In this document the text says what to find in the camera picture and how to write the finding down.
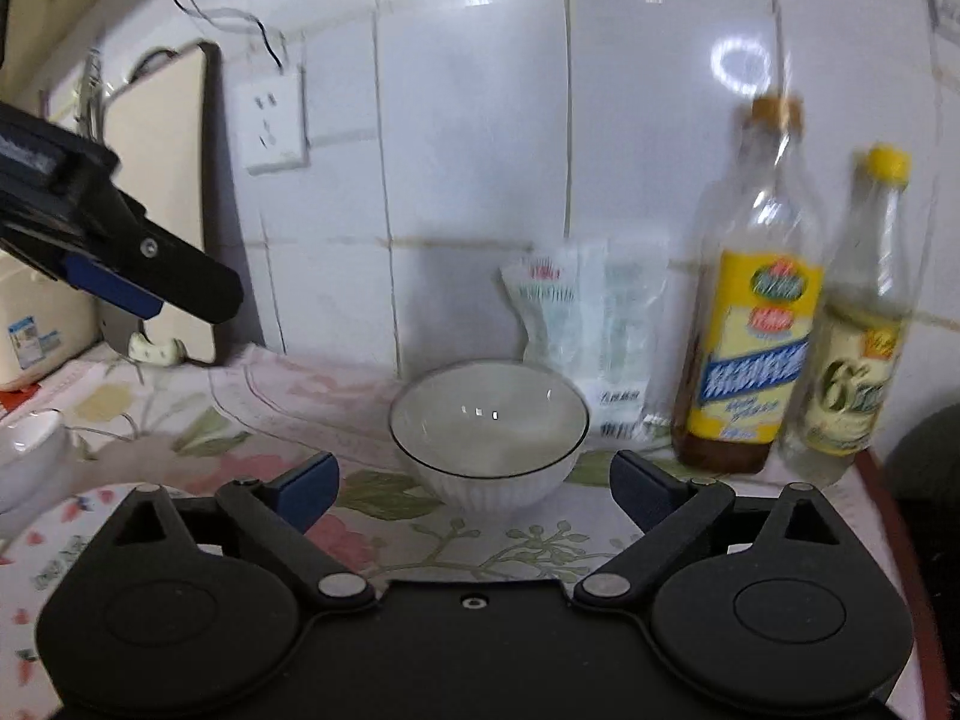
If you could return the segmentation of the cream cutting board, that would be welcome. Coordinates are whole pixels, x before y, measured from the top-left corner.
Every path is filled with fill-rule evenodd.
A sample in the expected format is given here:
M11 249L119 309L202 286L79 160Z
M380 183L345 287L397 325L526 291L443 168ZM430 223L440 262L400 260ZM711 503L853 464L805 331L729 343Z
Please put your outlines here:
M153 65L110 96L104 114L106 145L121 160L117 187L145 207L149 221L197 249L205 247L218 70L220 49L206 41L172 57L156 55ZM169 361L171 346L189 361L217 360L212 325L172 305L142 320L101 301L98 314L104 339L121 355L132 355L130 337L142 333L139 349L153 364Z

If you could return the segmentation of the white wall socket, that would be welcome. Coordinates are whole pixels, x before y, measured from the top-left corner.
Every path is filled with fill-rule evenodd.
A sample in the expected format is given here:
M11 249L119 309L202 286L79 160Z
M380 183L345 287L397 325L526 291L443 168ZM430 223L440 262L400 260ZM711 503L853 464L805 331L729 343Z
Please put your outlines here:
M251 176L309 163L304 80L299 68L261 76L233 91L239 159Z

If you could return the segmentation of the white plastic seasoning bag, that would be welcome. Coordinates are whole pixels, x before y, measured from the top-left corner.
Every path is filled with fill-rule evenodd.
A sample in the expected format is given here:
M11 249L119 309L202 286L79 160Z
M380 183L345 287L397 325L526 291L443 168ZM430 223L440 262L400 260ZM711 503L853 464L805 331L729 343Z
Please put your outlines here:
M578 388L596 439L646 437L667 265L662 239L633 236L534 250L500 268L526 333L523 360Z

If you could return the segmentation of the oil bottle yellow label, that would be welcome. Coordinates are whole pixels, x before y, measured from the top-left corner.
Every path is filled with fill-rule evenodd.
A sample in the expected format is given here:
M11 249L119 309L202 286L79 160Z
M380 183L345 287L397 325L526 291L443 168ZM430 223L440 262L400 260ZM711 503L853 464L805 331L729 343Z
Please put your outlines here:
M672 436L680 463L700 472L765 466L811 348L827 211L802 135L799 98L755 98L736 159L697 208L697 291Z

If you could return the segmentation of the vinegar bottle yellow cap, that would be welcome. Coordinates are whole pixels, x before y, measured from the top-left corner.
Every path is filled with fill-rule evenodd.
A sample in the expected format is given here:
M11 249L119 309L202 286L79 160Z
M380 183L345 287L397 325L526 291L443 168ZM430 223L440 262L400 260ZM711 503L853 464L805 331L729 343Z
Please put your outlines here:
M869 445L895 374L911 309L903 213L910 174L910 155L896 146L862 154L827 268L807 367L779 439L784 465L819 488Z

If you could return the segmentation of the large white ribbed bowl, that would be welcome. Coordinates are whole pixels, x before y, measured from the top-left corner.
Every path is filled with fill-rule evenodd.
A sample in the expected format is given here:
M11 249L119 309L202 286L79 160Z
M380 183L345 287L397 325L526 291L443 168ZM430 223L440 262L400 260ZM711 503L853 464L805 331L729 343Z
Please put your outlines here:
M2 512L13 511L50 481L68 447L60 411L32 411L2 427Z

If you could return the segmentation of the black wok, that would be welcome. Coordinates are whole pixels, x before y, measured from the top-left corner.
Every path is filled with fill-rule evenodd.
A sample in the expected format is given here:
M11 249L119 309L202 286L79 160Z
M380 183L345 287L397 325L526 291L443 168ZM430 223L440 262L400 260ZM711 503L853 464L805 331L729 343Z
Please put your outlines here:
M958 406L921 421L896 444L885 479L905 525L946 668L949 717L958 717L960 466Z

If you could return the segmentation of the cream rice cooker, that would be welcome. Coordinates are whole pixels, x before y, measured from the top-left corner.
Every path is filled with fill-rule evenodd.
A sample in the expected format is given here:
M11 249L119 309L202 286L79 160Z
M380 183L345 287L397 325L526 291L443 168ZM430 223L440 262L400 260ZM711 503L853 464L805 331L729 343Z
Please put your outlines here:
M94 299L2 254L0 355L3 392L43 379L98 336Z

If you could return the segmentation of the floral tablecloth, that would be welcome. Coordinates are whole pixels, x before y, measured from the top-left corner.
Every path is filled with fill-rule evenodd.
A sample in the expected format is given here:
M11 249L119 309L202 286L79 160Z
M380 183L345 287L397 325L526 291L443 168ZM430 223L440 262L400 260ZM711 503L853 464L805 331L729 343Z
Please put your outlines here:
M392 442L395 390L379 369L311 366L255 346L223 367L174 369L93 349L31 399L33 410L62 413L71 444L68 489L39 500L26 527L109 484L148 481L205 496L230 479L270 479L331 452L340 493L311 538L376 587L394 578L573 583L638 538L613 504L604 452L584 454L555 493L525 511L490 518L451 509L416 481Z

